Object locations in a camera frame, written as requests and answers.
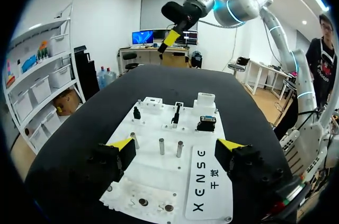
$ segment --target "wooden floor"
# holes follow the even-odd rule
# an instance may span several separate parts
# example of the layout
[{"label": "wooden floor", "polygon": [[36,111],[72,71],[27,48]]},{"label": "wooden floor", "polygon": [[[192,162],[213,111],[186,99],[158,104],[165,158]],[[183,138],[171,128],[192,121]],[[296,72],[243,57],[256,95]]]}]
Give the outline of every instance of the wooden floor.
[{"label": "wooden floor", "polygon": [[[254,99],[258,107],[262,110],[266,119],[270,123],[274,123],[279,115],[279,111],[275,108],[275,103],[278,102],[281,106],[283,106],[285,99],[283,98],[281,101],[279,101],[277,97],[275,97],[269,90],[257,89],[255,95],[252,95],[248,89],[246,90]],[[35,154],[21,136],[19,136],[16,140],[11,151],[11,156],[18,173],[24,180],[32,162],[34,161]],[[301,217],[304,212],[306,212],[306,210],[312,208],[317,202],[317,198],[318,196],[315,196],[314,200],[307,202],[307,204],[305,204],[306,206],[301,208],[301,210],[298,212],[298,216]]]}]

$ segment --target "glasses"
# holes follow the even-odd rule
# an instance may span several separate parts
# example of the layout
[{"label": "glasses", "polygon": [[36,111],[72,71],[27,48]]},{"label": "glasses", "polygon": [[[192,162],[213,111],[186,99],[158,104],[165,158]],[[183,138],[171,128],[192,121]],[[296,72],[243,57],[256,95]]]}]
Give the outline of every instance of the glasses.
[{"label": "glasses", "polygon": [[332,28],[331,28],[330,26],[326,26],[326,25],[324,25],[324,24],[321,24],[321,26],[322,26],[322,28],[323,28],[324,30],[327,30],[327,31],[329,31],[329,32],[332,32],[332,31],[333,31]]}]

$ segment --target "ceiling light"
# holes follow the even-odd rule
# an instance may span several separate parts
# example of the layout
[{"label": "ceiling light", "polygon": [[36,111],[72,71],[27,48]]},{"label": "ceiling light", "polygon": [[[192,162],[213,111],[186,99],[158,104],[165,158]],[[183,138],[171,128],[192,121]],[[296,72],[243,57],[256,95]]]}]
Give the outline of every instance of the ceiling light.
[{"label": "ceiling light", "polygon": [[323,10],[323,11],[328,11],[329,10],[329,7],[326,7],[323,0],[316,0],[317,4],[320,6],[320,8]]}]

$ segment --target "man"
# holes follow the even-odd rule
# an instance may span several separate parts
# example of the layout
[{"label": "man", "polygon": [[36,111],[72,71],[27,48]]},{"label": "man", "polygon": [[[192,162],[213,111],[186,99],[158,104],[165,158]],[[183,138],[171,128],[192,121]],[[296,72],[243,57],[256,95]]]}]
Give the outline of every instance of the man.
[{"label": "man", "polygon": [[[337,67],[337,55],[332,44],[333,25],[329,18],[322,14],[319,16],[323,37],[313,39],[306,58],[308,61],[313,86],[316,94],[317,106],[322,107],[326,103],[333,89]],[[285,116],[274,129],[276,137],[281,140],[288,129],[292,128],[298,120],[298,100],[295,98],[287,109]]]}]

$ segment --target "stool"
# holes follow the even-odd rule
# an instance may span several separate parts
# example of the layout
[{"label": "stool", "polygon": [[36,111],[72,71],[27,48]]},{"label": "stool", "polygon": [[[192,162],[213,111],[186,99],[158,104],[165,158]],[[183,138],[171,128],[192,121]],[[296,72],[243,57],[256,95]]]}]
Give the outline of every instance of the stool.
[{"label": "stool", "polygon": [[[124,55],[122,55],[122,59],[126,61],[136,59],[137,57],[138,57],[137,53],[125,53]],[[125,69],[129,71],[130,69],[138,67],[138,65],[139,64],[136,62],[128,63],[126,64]]]},{"label": "stool", "polygon": [[233,76],[237,75],[238,71],[244,72],[246,70],[246,66],[248,64],[249,58],[239,57],[235,64],[229,64],[227,67],[233,70]]},{"label": "stool", "polygon": [[282,81],[284,83],[284,85],[286,86],[287,89],[289,89],[289,94],[287,95],[287,99],[286,99],[286,102],[284,104],[283,107],[280,106],[280,104],[278,102],[275,103],[275,108],[279,110],[280,114],[278,116],[278,118],[276,119],[276,121],[274,122],[274,126],[276,127],[278,125],[278,122],[280,120],[280,118],[282,117],[283,113],[285,112],[286,108],[287,108],[287,105],[288,103],[290,102],[291,98],[292,98],[292,95],[297,92],[297,88],[296,88],[296,85],[294,83],[292,83],[291,81],[287,80],[287,79],[284,79]]}]

